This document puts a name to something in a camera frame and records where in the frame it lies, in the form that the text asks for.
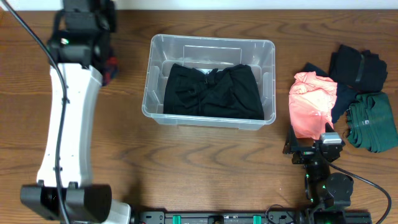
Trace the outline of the red navy plaid shirt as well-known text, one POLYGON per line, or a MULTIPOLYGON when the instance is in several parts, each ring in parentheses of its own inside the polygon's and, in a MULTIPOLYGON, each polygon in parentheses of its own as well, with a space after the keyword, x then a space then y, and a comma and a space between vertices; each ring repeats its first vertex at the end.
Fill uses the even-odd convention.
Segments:
POLYGON ((107 59, 101 74, 103 76, 102 86, 108 85, 119 73, 118 60, 114 55, 107 59))

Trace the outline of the pink garment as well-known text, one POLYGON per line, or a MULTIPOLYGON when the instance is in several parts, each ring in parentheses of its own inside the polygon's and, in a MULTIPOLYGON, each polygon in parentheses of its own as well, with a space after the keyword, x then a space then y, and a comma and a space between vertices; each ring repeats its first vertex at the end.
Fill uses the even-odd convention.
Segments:
POLYGON ((316 72, 296 73, 289 91, 290 123, 297 138, 318 139, 326 124, 332 125, 331 110, 337 100, 337 83, 316 72))

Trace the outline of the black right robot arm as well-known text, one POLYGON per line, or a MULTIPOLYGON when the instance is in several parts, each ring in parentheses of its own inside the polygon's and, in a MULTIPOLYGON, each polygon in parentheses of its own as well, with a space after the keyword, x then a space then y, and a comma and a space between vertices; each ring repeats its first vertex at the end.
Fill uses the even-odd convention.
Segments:
POLYGON ((345 208, 351 205, 353 178, 332 173, 331 163, 340 157, 345 145, 329 123, 325 133, 312 146, 299 143, 293 127, 289 128, 283 153, 292 155, 292 163, 305 169, 305 193, 311 206, 295 212, 293 223, 347 223, 345 208))

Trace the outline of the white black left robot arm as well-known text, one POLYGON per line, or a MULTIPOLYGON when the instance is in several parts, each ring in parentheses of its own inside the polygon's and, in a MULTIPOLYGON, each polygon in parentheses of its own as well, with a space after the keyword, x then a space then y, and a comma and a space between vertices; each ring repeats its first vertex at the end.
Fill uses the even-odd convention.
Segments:
POLYGON ((91 136, 101 87, 117 74, 110 44, 116 31, 112 0, 65 1, 43 45, 50 62, 52 105, 44 158, 21 202, 46 220, 61 223, 132 223, 131 207, 94 184, 91 136))

